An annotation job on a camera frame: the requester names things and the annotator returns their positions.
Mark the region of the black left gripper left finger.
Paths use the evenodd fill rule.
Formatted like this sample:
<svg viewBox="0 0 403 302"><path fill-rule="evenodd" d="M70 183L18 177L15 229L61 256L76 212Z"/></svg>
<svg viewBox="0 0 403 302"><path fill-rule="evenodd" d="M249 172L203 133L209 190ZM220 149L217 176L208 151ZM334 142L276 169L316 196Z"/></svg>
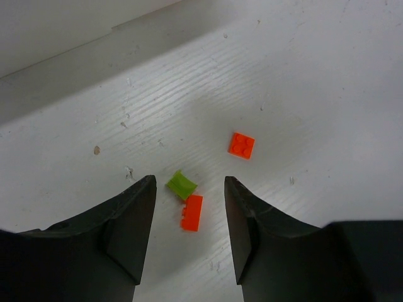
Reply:
<svg viewBox="0 0 403 302"><path fill-rule="evenodd" d="M156 193L156 178L149 175L46 230L2 230L1 300L133 300Z"/></svg>

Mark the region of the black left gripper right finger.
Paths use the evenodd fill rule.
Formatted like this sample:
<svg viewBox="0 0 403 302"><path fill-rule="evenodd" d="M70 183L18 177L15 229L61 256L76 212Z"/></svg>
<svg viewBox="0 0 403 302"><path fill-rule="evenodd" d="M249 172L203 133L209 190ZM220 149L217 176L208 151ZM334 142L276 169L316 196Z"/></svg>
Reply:
<svg viewBox="0 0 403 302"><path fill-rule="evenodd" d="M299 221L224 182L236 282L245 301L401 301L402 222Z"/></svg>

